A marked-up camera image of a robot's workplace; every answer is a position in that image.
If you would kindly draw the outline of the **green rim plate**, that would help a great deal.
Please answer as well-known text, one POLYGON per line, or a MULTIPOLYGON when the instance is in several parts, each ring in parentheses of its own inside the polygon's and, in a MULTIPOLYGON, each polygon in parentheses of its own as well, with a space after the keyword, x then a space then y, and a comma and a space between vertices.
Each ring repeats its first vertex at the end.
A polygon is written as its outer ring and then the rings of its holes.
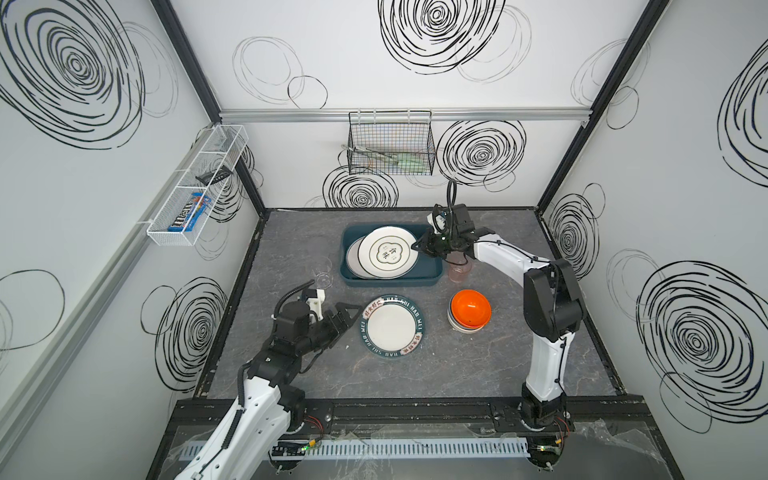
POLYGON ((386 294, 371 300, 360 320, 365 347, 382 358, 400 358, 413 353, 425 338, 425 316, 414 300, 386 294))

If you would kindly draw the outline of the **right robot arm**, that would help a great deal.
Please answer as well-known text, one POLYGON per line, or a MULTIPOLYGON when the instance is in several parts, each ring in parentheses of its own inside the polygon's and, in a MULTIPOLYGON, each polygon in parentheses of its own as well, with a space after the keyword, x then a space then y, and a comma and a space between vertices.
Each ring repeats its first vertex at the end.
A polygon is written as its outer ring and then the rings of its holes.
POLYGON ((433 207, 426 233, 412 249, 445 260, 452 252, 488 264, 519 284, 523 316, 533 333, 529 373, 522 387, 524 425, 541 431, 565 411, 564 374, 575 333, 586 317, 582 291, 572 265, 550 260, 477 228, 464 204, 433 207))

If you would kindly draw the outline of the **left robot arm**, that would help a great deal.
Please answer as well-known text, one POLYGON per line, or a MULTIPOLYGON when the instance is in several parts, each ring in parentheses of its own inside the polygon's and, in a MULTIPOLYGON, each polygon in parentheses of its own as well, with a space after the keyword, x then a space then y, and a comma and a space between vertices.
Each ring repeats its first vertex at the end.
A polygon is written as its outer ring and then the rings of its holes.
POLYGON ((279 439, 302 426, 306 394, 292 385, 315 359, 355 326, 362 305, 338 302, 325 309, 325 292, 308 281, 283 295, 269 337, 241 365, 237 397, 178 479, 250 479, 279 439))

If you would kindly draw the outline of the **white plate black emblem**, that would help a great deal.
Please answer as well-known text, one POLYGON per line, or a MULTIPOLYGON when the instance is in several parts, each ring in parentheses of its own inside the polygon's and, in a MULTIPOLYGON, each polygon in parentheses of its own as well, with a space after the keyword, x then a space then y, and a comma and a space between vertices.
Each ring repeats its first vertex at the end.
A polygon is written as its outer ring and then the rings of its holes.
POLYGON ((358 261, 374 278, 396 279, 416 265, 418 252, 412 248, 415 242, 414 234, 405 228, 379 227, 360 242, 358 261))

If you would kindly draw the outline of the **white plate red characters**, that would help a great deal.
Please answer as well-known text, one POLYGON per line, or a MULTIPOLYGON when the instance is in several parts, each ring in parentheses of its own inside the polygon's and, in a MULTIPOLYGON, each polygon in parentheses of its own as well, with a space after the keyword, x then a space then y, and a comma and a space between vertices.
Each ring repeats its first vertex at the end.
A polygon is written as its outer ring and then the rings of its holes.
POLYGON ((356 239, 346 252, 346 264, 350 272, 357 278, 370 278, 368 272, 362 267, 359 260, 359 247, 363 238, 356 239))

